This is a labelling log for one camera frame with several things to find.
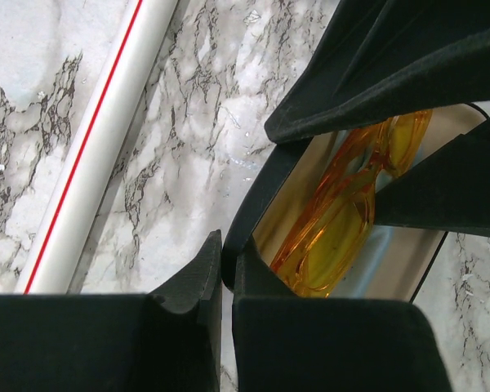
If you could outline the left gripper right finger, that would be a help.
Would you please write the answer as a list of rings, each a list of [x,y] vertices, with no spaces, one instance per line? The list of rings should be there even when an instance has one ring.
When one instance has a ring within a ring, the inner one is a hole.
[[[241,391],[449,391],[425,315],[402,301],[302,298],[238,256],[232,330]]]

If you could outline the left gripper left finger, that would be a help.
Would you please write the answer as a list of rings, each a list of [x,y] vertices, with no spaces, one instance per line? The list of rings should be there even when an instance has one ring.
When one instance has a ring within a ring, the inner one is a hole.
[[[145,294],[0,295],[0,391],[217,391],[221,233]]]

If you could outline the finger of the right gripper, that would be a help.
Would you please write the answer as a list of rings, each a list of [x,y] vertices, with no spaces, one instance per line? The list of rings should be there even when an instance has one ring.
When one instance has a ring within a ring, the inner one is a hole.
[[[490,118],[379,191],[375,222],[490,238]]]
[[[341,1],[265,123],[282,144],[490,101],[490,1]]]

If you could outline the black glasses case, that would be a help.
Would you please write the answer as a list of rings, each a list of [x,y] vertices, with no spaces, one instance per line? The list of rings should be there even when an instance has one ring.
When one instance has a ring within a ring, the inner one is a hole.
[[[490,118],[488,116],[482,122],[476,122],[474,116],[479,111],[471,105],[454,105],[431,110],[433,114],[430,124],[416,158],[406,172],[457,136],[468,133]],[[278,145],[273,149],[243,200],[223,246],[222,276],[225,286],[233,293],[237,259],[246,245],[255,243],[261,259],[270,268],[284,239],[318,188],[327,166],[351,131],[329,132]],[[381,173],[376,180],[376,194],[397,179],[391,179],[390,175]],[[430,265],[450,232],[427,230],[438,234],[436,247],[430,249],[428,265],[408,301],[417,294]],[[298,296],[285,283],[284,285]],[[300,297],[328,299],[331,298],[330,294],[327,297]]]

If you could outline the orange plastic sunglasses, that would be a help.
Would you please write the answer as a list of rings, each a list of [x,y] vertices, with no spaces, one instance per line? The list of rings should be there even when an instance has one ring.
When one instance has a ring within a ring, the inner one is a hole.
[[[298,296],[327,297],[372,231],[376,180],[412,165],[432,118],[420,110],[352,130],[323,173],[270,268]]]

